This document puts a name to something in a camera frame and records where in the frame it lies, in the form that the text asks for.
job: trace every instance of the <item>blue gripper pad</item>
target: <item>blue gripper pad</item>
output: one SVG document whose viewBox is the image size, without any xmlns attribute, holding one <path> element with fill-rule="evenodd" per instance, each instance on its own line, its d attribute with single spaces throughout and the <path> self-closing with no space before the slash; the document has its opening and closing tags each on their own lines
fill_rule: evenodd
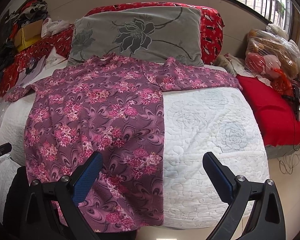
<svg viewBox="0 0 300 240">
<path fill-rule="evenodd" d="M 102 155 L 98 153 L 74 184 L 72 200 L 76 207 L 86 199 L 93 183 L 96 181 L 99 172 L 101 171 L 102 165 Z"/>
<path fill-rule="evenodd" d="M 208 153 L 205 153 L 203 156 L 202 163 L 203 168 L 216 189 L 221 201 L 230 205 L 234 200 L 233 187 L 230 181 Z"/>
</svg>

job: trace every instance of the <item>cardboard box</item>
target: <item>cardboard box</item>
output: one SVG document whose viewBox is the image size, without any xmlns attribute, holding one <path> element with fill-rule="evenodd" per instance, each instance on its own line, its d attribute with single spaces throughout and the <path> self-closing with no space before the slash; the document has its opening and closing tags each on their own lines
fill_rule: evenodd
<svg viewBox="0 0 300 240">
<path fill-rule="evenodd" d="M 14 46 L 16 46 L 18 52 L 41 40 L 42 23 L 43 20 L 30 23 L 17 32 L 14 38 Z"/>
</svg>

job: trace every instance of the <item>white bedsheet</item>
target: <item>white bedsheet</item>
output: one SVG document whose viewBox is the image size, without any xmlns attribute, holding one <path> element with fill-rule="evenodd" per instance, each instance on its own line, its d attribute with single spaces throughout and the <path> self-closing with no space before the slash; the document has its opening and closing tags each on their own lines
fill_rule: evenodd
<svg viewBox="0 0 300 240">
<path fill-rule="evenodd" d="M 9 158 L 9 155 L 4 155 L 0 159 L 0 222 L 2 223 L 3 211 L 6 203 L 7 194 L 13 181 L 14 176 L 17 174 L 19 164 L 15 163 Z"/>
<path fill-rule="evenodd" d="M 66 62 L 36 80 L 63 68 Z M 252 110 L 235 88 L 210 88 L 163 93 L 164 225 L 188 229 L 215 225 L 227 204 L 219 199 L 202 167 L 211 151 L 234 174 L 251 181 L 269 177 L 266 151 Z M 0 144 L 12 144 L 11 157 L 24 165 L 23 133 L 34 94 L 12 103 L 0 127 Z M 248 205 L 246 215 L 251 210 Z"/>
</svg>

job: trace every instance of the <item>gray pillow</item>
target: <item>gray pillow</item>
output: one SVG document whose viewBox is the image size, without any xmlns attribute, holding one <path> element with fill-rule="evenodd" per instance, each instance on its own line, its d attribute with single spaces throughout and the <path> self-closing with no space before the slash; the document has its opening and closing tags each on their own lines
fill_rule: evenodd
<svg viewBox="0 0 300 240">
<path fill-rule="evenodd" d="M 202 66 L 200 18 L 200 10 L 168 6 L 83 17 L 74 25 L 68 64 L 115 52 L 149 62 L 174 57 L 186 65 Z"/>
</svg>

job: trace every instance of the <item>red pillow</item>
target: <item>red pillow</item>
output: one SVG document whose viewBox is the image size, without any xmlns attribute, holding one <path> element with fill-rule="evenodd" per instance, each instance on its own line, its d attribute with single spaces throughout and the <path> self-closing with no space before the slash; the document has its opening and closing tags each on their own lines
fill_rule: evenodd
<svg viewBox="0 0 300 240">
<path fill-rule="evenodd" d="M 252 108 L 264 145 L 300 145 L 300 122 L 288 102 L 257 78 L 240 75 L 236 78 Z"/>
<path fill-rule="evenodd" d="M 191 7 L 201 10 L 201 23 L 200 23 L 200 41 L 201 41 L 201 53 L 202 61 L 207 65 L 212 65 L 213 61 L 217 58 L 221 51 L 223 33 L 222 28 L 225 26 L 220 14 L 217 10 L 204 7 L 187 5 L 183 3 L 172 3 L 172 2 L 138 2 L 138 3 L 127 3 L 119 5 L 111 5 L 104 7 L 97 7 L 89 11 L 86 16 L 109 11 L 122 11 L 126 9 L 149 7 L 149 6 L 182 6 Z"/>
</svg>

